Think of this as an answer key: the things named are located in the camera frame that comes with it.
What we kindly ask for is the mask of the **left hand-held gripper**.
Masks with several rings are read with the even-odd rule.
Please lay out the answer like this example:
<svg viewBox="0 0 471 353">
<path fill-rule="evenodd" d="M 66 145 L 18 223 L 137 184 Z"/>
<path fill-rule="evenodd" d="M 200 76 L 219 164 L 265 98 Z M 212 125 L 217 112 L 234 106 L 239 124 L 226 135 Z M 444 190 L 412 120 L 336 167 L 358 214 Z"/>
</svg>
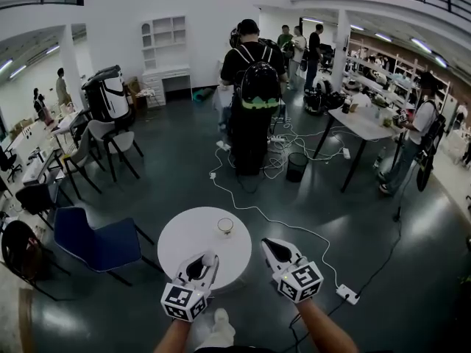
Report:
<svg viewBox="0 0 471 353">
<path fill-rule="evenodd" d="M 205 267 L 205 276 L 199 279 Z M 173 319 L 193 322 L 208 306 L 210 287 L 218 270 L 217 254 L 201 252 L 184 260 L 177 269 L 177 276 L 166 284 L 160 300 L 166 315 Z"/>
</svg>

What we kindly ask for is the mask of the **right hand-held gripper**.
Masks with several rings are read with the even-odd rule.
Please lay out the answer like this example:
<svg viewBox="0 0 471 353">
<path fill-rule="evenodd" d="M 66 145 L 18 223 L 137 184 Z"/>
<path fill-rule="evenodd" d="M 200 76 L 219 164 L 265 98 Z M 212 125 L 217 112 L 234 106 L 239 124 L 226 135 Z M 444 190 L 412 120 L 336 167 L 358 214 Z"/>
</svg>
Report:
<svg viewBox="0 0 471 353">
<path fill-rule="evenodd" d="M 263 238 L 261 246 L 272 270 L 272 285 L 281 296 L 299 304 L 319 292 L 324 277 L 316 263 L 302 256 L 293 243 Z"/>
</svg>

